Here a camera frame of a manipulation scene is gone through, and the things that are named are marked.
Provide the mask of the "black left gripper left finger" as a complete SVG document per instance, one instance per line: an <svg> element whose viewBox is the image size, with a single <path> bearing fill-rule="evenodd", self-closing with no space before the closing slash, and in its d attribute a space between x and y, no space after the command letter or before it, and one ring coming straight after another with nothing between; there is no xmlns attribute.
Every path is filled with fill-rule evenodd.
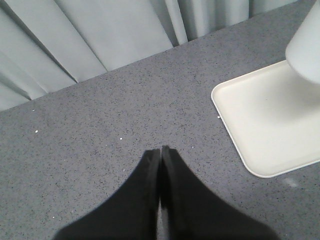
<svg viewBox="0 0 320 240"><path fill-rule="evenodd" d="M161 151L147 150L103 204L57 232L57 240L155 240Z"/></svg>

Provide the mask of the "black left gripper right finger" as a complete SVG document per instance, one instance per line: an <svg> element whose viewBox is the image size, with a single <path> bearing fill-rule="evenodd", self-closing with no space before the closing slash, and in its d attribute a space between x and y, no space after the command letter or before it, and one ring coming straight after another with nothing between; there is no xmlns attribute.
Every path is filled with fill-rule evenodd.
<svg viewBox="0 0 320 240"><path fill-rule="evenodd" d="M161 208L170 240L277 240L266 224L232 207L208 189L178 151L161 151Z"/></svg>

